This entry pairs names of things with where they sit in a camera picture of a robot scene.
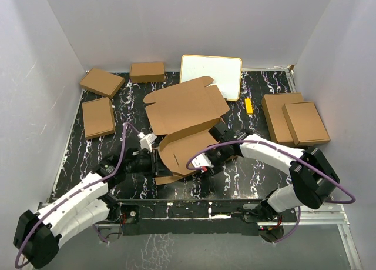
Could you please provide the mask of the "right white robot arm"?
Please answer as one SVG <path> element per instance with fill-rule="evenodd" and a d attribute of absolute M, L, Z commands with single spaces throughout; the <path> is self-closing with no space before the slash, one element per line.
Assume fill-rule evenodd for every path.
<path fill-rule="evenodd" d="M 291 184 L 271 191 L 255 208 L 241 208 L 247 216 L 272 221 L 282 212 L 299 206 L 318 209 L 340 179 L 317 148 L 289 148 L 268 141 L 249 129 L 234 131 L 223 122 L 209 130 L 218 146 L 195 157 L 193 166 L 217 172 L 233 156 L 255 159 L 290 176 Z"/>

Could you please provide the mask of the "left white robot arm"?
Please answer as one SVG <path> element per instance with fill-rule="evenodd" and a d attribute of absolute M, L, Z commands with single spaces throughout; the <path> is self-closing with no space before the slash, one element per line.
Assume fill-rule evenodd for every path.
<path fill-rule="evenodd" d="M 118 200 L 109 194 L 130 174 L 154 176 L 156 149 L 130 148 L 120 158 L 101 160 L 74 188 L 37 212 L 27 210 L 18 219 L 13 245 L 18 256 L 36 269 L 45 267 L 72 237 L 104 220 L 116 219 Z"/>

